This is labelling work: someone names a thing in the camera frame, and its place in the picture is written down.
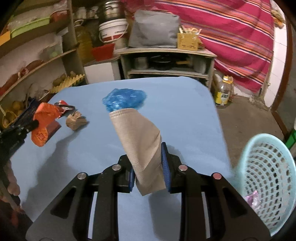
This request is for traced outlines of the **dark red cardboard piece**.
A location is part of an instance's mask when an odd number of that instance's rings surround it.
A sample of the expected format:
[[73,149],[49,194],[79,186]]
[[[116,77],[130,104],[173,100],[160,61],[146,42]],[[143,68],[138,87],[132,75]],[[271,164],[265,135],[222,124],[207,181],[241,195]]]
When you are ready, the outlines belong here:
[[46,141],[48,141],[53,135],[61,128],[61,125],[56,121],[52,121],[46,126]]

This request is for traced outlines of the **grey fabric cover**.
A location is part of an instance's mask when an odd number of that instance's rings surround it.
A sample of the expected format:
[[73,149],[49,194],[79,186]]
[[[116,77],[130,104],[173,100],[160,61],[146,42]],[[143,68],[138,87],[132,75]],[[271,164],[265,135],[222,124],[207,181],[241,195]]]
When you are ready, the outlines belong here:
[[180,17],[158,11],[134,14],[128,45],[133,48],[176,48]]

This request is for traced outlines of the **orange snack wrapper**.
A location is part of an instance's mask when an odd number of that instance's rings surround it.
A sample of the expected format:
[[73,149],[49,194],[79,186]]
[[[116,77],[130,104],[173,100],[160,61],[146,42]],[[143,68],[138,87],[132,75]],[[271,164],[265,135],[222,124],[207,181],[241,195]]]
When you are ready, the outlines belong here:
[[39,126],[32,131],[31,140],[38,147],[46,144],[46,126],[59,118],[59,111],[55,105],[42,102],[35,111],[33,120],[39,122]]

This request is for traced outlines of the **grey low cabinet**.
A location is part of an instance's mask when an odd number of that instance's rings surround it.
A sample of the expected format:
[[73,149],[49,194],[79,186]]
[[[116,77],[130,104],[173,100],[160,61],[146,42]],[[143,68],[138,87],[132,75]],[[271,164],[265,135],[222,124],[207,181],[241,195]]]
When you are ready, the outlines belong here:
[[126,79],[184,76],[211,88],[216,55],[207,49],[127,48],[118,54]]

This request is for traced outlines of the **red snack wrapper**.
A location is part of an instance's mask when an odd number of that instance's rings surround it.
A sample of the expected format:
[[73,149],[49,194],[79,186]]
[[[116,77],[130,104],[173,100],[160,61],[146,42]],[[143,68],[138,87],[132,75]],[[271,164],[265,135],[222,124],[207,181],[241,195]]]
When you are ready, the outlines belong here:
[[67,104],[67,102],[65,102],[64,100],[55,102],[54,105],[60,113],[59,118],[62,117],[66,112],[75,110],[75,106]]

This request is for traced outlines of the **blue plastic bag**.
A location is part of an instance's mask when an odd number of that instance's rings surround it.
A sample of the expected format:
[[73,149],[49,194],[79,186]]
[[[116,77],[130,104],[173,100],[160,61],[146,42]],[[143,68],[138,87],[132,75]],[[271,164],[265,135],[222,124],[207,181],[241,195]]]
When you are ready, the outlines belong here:
[[102,99],[102,103],[111,113],[126,108],[139,109],[144,105],[146,98],[147,94],[143,90],[115,88]]

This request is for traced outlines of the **brown paper wad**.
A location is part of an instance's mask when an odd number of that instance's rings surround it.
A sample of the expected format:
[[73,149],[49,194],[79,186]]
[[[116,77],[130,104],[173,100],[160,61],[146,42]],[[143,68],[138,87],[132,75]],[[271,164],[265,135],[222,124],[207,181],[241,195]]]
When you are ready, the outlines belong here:
[[85,126],[88,124],[88,120],[86,120],[86,117],[83,116],[79,111],[74,111],[72,114],[69,114],[66,118],[66,125],[71,130],[76,131],[82,126]]

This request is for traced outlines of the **blue table cloth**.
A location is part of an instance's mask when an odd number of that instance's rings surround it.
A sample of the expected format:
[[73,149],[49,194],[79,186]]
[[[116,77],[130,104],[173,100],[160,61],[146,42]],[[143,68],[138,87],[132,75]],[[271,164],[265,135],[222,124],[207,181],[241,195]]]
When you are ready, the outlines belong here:
[[228,152],[213,98],[201,83],[187,77],[142,78],[70,87],[50,103],[63,100],[88,120],[72,131],[60,118],[60,129],[43,146],[27,137],[11,158],[20,186],[22,208],[36,220],[51,201],[84,172],[89,179],[125,154],[102,100],[115,88],[138,89],[147,97],[139,112],[161,132],[168,151],[198,173],[231,176]]

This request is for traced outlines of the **wooden wall shelf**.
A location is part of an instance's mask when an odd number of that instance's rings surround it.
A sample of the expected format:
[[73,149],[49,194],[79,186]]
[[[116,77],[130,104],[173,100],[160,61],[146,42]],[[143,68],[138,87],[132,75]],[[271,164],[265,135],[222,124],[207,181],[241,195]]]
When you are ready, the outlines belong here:
[[1,107],[29,97],[50,99],[54,80],[84,75],[74,30],[71,1],[23,1],[12,13],[2,35],[14,26],[41,19],[46,25],[11,38],[1,45]]

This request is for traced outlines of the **white plastic bucket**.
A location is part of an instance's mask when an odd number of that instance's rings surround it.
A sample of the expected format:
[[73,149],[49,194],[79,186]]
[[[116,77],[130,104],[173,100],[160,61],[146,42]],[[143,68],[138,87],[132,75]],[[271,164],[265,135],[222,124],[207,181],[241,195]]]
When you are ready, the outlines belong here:
[[114,44],[114,49],[128,47],[128,22],[126,19],[110,20],[99,25],[99,39],[103,44]]

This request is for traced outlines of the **white small cabinet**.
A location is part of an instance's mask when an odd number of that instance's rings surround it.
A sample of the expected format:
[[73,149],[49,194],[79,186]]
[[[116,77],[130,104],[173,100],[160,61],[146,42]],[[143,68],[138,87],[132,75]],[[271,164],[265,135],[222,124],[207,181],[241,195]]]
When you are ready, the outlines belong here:
[[121,80],[120,56],[103,61],[91,61],[84,65],[88,84]]

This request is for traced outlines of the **yellow plastic box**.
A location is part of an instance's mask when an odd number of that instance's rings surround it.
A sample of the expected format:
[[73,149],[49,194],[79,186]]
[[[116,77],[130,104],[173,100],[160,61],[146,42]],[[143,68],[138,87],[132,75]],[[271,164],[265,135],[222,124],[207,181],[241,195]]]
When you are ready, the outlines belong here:
[[5,32],[0,36],[0,46],[4,43],[8,42],[11,39],[11,33],[10,31]]

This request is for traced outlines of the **pink snack bag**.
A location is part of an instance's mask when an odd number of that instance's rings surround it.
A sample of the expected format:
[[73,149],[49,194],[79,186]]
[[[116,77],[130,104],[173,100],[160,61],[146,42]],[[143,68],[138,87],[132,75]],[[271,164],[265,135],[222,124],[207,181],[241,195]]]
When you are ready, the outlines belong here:
[[250,195],[244,197],[244,200],[249,204],[249,206],[254,210],[257,211],[260,209],[261,200],[259,198],[259,193],[257,190],[252,192]]

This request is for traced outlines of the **beige grey paper bag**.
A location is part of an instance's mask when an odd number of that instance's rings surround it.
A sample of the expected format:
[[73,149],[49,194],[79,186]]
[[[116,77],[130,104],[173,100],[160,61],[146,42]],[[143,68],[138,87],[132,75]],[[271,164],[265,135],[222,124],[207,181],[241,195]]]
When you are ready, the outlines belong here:
[[141,195],[165,189],[160,130],[134,108],[112,111],[109,117],[132,164]]

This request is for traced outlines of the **red striped curtain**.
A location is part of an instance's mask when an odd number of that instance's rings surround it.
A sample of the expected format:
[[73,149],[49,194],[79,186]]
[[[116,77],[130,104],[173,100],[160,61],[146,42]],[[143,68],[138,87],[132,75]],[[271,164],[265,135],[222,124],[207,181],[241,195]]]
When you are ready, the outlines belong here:
[[200,39],[217,58],[215,68],[237,85],[258,92],[273,56],[274,22],[270,1],[124,1],[126,10],[178,15],[184,27],[201,30]]

